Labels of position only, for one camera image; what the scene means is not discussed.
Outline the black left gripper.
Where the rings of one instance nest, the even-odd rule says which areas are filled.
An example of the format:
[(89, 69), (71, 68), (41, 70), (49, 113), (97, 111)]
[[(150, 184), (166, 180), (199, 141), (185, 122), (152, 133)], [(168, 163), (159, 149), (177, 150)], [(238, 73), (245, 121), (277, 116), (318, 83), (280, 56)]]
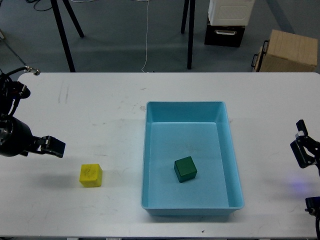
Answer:
[(24, 122), (15, 117), (0, 123), (0, 155), (27, 157), (28, 148), (35, 154), (48, 154), (58, 158), (64, 156), (66, 144), (53, 136), (34, 137)]

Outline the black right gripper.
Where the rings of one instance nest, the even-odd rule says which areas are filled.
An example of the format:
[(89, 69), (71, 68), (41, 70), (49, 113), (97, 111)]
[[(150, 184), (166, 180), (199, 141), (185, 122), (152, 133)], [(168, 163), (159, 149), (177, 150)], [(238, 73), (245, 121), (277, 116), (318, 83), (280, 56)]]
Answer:
[(300, 168), (315, 165), (320, 171), (320, 143), (309, 137), (305, 121), (300, 119), (296, 123), (295, 140), (290, 144), (293, 154)]

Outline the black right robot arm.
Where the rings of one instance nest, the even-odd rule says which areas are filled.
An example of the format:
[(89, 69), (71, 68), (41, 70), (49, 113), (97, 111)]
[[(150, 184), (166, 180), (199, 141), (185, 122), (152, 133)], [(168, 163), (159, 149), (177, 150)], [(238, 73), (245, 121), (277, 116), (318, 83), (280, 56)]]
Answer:
[[(316, 166), (320, 173), (320, 142), (309, 136), (303, 119), (296, 123), (297, 134), (295, 140), (290, 143), (291, 150), (301, 169)], [(305, 211), (315, 217), (316, 237), (320, 239), (320, 197), (307, 197), (305, 199)]]

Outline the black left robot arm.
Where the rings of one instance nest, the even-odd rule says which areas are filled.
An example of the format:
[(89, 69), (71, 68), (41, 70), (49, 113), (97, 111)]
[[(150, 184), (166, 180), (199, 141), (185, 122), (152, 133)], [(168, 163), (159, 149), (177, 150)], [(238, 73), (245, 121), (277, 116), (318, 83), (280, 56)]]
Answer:
[(34, 153), (62, 158), (66, 147), (64, 142), (49, 135), (34, 136), (27, 124), (14, 117), (20, 101), (31, 95), (25, 84), (11, 79), (11, 75), (21, 71), (35, 76), (40, 74), (38, 69), (30, 66), (0, 73), (0, 154), (5, 157), (26, 157)]

